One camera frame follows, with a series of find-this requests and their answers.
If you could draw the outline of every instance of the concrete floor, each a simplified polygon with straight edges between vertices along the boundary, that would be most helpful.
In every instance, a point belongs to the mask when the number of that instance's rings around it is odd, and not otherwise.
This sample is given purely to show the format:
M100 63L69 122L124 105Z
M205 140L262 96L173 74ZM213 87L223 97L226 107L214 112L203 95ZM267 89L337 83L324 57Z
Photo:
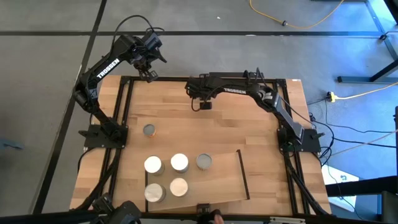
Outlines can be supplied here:
M257 1L254 7L298 25L309 25L321 18L337 2ZM383 0L372 5L386 30L395 22ZM91 30L100 1L34 2L0 0L0 30ZM142 14L153 26L166 30L294 30L282 27L253 12L248 1L109 1L99 30L112 31L119 21L131 14ZM121 30L143 30L140 19L131 20ZM344 3L334 15L312 31L377 31L364 3ZM239 72L256 67L268 78L299 78L307 102L322 98L327 91L348 96L379 88L380 85L338 84L340 75L371 76L392 62L384 43L377 38L358 37L161 37L161 51L168 63L153 63L159 75L198 75L206 72ZM391 37L398 49L398 39ZM0 136L19 141L23 151L0 151L0 216L29 212L31 201L44 171L53 139L76 74L88 37L1 37L0 60ZM110 37L97 37L88 63L92 66L108 53ZM113 74L137 75L134 68L120 65ZM338 101L328 105L328 121L361 130L394 130L392 115L397 106L398 88L392 87L362 98ZM319 121L325 121L325 105L309 107ZM58 162L54 180L45 204L45 212L68 209L76 178L76 163L82 153L83 138L77 134L86 129L88 115L76 106ZM326 133L322 145L330 141ZM333 128L343 139L367 141L378 134L359 134ZM394 138L380 144L394 145ZM335 142L333 151L352 146ZM393 149L361 147L330 159L330 165L364 179L396 174ZM360 197L357 210L361 216L375 214L375 197ZM352 213L333 207L341 216Z

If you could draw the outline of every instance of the cylindrical block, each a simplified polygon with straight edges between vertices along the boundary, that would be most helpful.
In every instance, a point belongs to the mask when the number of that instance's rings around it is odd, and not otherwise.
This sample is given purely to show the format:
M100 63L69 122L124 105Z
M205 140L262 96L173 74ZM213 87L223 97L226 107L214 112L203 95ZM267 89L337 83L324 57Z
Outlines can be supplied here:
M144 163L145 170L153 175L163 174L164 163L157 156L150 156Z
M170 184L170 191L174 196L183 197L188 192L188 183L182 178L174 179Z
M153 124L147 124L144 126L144 129L142 130L145 134L145 136L148 137L153 137L156 134L156 129Z
M144 195L148 202L161 202L166 196L166 189L159 184L149 184Z
M171 159L172 167L180 174L185 173L189 168L188 157L182 153L174 155Z
M212 162L213 160L211 159L211 156L209 154L203 153L197 157L197 166L201 170L208 170Z

